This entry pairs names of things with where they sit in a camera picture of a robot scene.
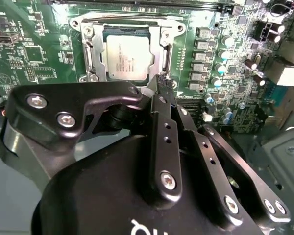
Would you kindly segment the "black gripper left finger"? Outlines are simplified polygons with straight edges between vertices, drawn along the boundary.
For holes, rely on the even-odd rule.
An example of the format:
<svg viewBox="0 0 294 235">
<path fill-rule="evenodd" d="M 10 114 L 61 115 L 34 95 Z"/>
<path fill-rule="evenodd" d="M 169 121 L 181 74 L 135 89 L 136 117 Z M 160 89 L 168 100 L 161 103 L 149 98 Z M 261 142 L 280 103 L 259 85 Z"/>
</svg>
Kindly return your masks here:
<svg viewBox="0 0 294 235">
<path fill-rule="evenodd" d="M 145 196 L 169 208 L 182 195 L 175 106 L 172 87 L 160 75 L 145 89 L 128 81 L 18 86 L 5 104 L 0 158 L 43 190 L 75 162 L 80 141 L 135 129 L 149 137 Z"/>
</svg>

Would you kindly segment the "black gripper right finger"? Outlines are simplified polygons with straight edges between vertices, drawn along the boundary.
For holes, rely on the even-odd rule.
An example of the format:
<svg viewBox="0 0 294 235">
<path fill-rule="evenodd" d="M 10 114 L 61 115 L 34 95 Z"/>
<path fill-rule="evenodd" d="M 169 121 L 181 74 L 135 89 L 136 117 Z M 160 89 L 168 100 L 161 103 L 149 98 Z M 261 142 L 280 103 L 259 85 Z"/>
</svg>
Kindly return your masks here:
<svg viewBox="0 0 294 235">
<path fill-rule="evenodd" d="M 251 220 L 258 227 L 279 227 L 290 222 L 283 201 L 245 160 L 210 125 L 197 129 L 189 112 L 177 105 L 172 81 L 165 94 L 173 107 L 179 144 L 194 158 L 193 173 L 200 184 L 206 211 L 219 227 L 239 227 Z"/>
</svg>

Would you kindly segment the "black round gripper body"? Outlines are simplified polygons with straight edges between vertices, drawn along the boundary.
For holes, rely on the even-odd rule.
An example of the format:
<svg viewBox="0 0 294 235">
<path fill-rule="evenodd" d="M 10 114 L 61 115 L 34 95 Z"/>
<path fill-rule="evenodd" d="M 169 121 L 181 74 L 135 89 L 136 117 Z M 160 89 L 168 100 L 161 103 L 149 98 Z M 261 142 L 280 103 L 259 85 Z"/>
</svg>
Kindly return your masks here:
<svg viewBox="0 0 294 235">
<path fill-rule="evenodd" d="M 117 141 L 58 172 L 45 188 L 32 222 L 33 235 L 224 235 L 214 224 L 198 160 L 181 154 L 183 192 L 158 210 L 146 188 L 146 137 Z"/>
</svg>

